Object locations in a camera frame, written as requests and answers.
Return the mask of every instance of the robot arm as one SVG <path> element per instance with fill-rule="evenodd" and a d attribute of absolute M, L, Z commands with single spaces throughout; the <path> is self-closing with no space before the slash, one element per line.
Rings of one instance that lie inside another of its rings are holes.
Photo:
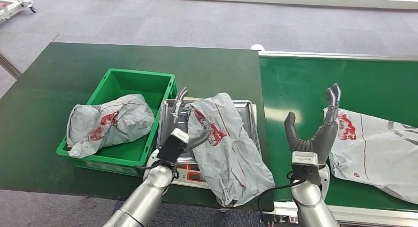
<path fill-rule="evenodd" d="M 146 227 L 157 212 L 173 171 L 165 164 L 150 170 L 143 183 L 106 222 L 104 227 Z"/>
<path fill-rule="evenodd" d="M 325 163 L 331 152 L 338 124 L 341 91 L 337 84 L 327 89 L 328 110 L 323 125 L 308 141 L 301 140 L 295 129 L 295 114 L 290 112 L 284 122 L 287 142 L 292 151 L 293 183 L 305 182 L 291 188 L 298 207 L 302 227 L 339 227 L 324 200 L 328 192 L 330 172 Z"/>

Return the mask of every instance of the metal tray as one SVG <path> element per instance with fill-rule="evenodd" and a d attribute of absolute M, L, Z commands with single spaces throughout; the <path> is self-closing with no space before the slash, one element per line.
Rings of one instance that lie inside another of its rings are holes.
<path fill-rule="evenodd" d="M 180 116 L 178 118 L 178 128 L 184 132 L 187 132 L 187 117 L 188 113 L 183 111 L 182 108 L 187 104 L 194 102 L 195 99 L 185 99 L 180 109 Z M 258 152 L 261 155 L 260 142 L 258 140 L 257 134 L 257 123 L 254 113 L 253 104 L 249 100 L 232 100 L 235 108 L 238 113 L 241 115 L 243 120 L 244 130 L 248 133 L 248 136 L 252 139 L 255 146 L 257 147 Z M 161 103 L 160 107 L 160 124 L 158 127 L 158 137 L 157 137 L 157 148 L 160 148 L 163 145 L 163 138 L 167 137 L 167 122 L 169 118 L 169 113 L 173 110 L 175 100 L 164 100 Z M 177 159 L 178 163 L 196 163 L 192 152 L 181 154 Z"/>

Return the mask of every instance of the green bin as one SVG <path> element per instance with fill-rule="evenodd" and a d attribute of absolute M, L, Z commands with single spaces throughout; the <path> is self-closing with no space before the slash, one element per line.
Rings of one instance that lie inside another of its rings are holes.
<path fill-rule="evenodd" d="M 157 137 L 161 102 L 177 95 L 175 77 L 167 73 L 111 68 L 86 104 L 103 104 L 128 94 L 142 94 L 154 113 L 155 121 L 148 135 L 134 142 L 102 148 L 96 154 L 82 159 L 68 155 L 65 137 L 57 154 L 70 159 L 77 167 L 140 176 L 137 167 L 146 163 Z"/>

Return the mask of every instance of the green table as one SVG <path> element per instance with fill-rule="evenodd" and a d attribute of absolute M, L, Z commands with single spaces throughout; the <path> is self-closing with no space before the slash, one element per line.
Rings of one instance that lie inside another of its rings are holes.
<path fill-rule="evenodd" d="M 112 199 L 129 196 L 140 179 L 76 168 L 55 154 L 70 110 L 87 101 L 109 68 L 169 72 L 176 75 L 179 88 L 189 88 L 191 97 L 227 92 L 233 99 L 257 104 L 263 160 L 276 184 L 282 185 L 291 169 L 283 130 L 288 111 L 301 115 L 298 131 L 309 138 L 322 121 L 325 89 L 338 82 L 343 91 L 341 108 L 418 126 L 418 114 L 410 113 L 418 104 L 411 96 L 417 91 L 417 62 L 336 54 L 51 43 L 0 99 L 0 189 Z M 220 207 L 209 190 L 174 185 L 164 201 Z M 332 177 L 326 203 L 342 222 L 418 226 L 418 205 L 371 186 Z M 244 208 L 255 206 L 252 201 Z M 296 214 L 289 190 L 266 195 L 262 206 L 273 214 Z"/>
<path fill-rule="evenodd" d="M 87 102 L 109 68 L 173 73 L 191 97 L 227 92 L 259 105 L 258 133 L 268 164 L 257 52 L 51 43 L 0 99 L 0 189 L 124 200 L 140 184 L 140 178 L 77 168 L 55 153 L 71 109 Z M 264 210 L 273 210 L 272 196 L 264 198 Z M 210 190 L 177 185 L 164 201 L 220 207 Z M 256 206 L 252 201 L 244 208 Z"/>
<path fill-rule="evenodd" d="M 289 111 L 296 112 L 299 135 L 309 139 L 323 122 L 325 90 L 335 82 L 342 90 L 340 108 L 418 126 L 418 114 L 411 111 L 418 106 L 413 99 L 418 88 L 417 58 L 260 52 L 259 61 L 270 169 L 277 185 L 288 182 L 285 175 L 291 170 L 285 117 Z M 287 213 L 290 207 L 296 210 L 293 203 L 286 203 L 291 201 L 288 190 L 275 191 L 274 198 L 280 201 L 275 203 L 276 214 Z M 349 215 L 370 219 L 381 216 L 388 220 L 379 224 L 418 226 L 418 205 L 373 186 L 331 177 L 325 202 L 332 211 L 346 212 L 341 218 L 350 222 L 356 221 Z"/>

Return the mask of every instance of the white plastic bag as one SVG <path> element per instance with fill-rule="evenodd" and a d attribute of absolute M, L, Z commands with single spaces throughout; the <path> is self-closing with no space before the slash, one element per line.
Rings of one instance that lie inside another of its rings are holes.
<path fill-rule="evenodd" d="M 332 174 L 418 204 L 418 129 L 343 109 L 337 122 Z"/>
<path fill-rule="evenodd" d="M 83 158 L 102 147 L 132 142 L 148 134 L 154 115 L 141 94 L 102 105 L 76 105 L 67 124 L 69 156 Z"/>
<path fill-rule="evenodd" d="M 226 93 L 188 104 L 190 139 L 211 129 L 208 141 L 193 149 L 199 169 L 223 206 L 247 203 L 274 187 L 273 176 L 243 128 L 234 103 Z"/>

